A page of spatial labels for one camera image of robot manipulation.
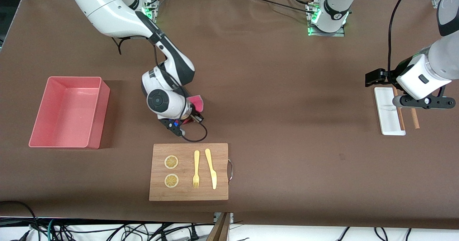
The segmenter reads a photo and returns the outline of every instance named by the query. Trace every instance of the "cutting board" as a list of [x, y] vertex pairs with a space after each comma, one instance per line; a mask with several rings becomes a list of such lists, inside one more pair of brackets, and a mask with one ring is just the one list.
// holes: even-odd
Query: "cutting board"
[[[213, 170], [217, 172], [217, 187], [212, 189], [212, 179], [205, 149], [212, 153]], [[193, 188], [195, 174], [194, 153], [200, 151], [199, 188]], [[179, 163], [174, 169], [168, 169], [164, 160], [176, 156]], [[151, 162], [149, 200], [228, 200], [228, 143], [183, 143], [155, 144]], [[179, 178], [177, 186], [169, 188], [164, 179], [169, 174]]]

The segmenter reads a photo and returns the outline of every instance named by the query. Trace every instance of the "lemon slice print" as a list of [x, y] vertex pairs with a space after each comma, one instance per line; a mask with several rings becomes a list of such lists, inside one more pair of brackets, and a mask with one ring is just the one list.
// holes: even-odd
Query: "lemon slice print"
[[169, 174], [164, 179], [164, 184], [169, 188], [174, 188], [179, 183], [179, 177], [176, 174]]
[[175, 169], [175, 167], [179, 164], [179, 159], [176, 156], [170, 155], [164, 160], [164, 166], [168, 169]]

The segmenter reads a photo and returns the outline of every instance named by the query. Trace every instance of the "pink plastic container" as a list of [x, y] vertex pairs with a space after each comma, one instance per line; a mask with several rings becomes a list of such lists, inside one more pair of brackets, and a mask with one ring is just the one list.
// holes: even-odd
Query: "pink plastic container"
[[100, 77], [49, 77], [31, 148], [99, 148], [110, 88]]

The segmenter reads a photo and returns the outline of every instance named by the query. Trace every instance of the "brown table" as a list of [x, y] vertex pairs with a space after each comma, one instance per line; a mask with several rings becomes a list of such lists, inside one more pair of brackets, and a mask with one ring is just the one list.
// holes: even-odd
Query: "brown table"
[[[457, 228], [459, 108], [419, 110], [420, 130], [407, 110], [407, 136], [383, 136], [364, 87], [387, 66], [395, 2], [355, 0], [346, 37], [324, 38], [308, 36], [301, 12], [258, 0], [166, 0], [158, 25], [196, 67], [186, 87], [205, 100], [205, 141], [229, 143], [234, 179], [228, 201], [149, 202], [153, 144], [184, 142], [145, 105], [150, 43], [126, 41], [120, 56], [74, 1], [23, 0], [0, 53], [0, 200], [43, 217], [208, 222], [231, 211], [244, 223]], [[402, 3], [393, 66], [439, 38], [435, 13], [429, 0]], [[28, 147], [49, 76], [108, 84], [101, 149]], [[459, 81], [446, 94], [459, 98]]]

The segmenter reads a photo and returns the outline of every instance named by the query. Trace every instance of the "pink sponge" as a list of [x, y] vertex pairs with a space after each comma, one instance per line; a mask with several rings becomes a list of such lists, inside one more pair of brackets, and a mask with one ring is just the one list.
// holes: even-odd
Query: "pink sponge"
[[[201, 113], [204, 110], [204, 101], [200, 95], [192, 96], [187, 98], [192, 104], [195, 106], [196, 111]], [[182, 124], [186, 124], [188, 122], [192, 122], [191, 119], [186, 119]]]

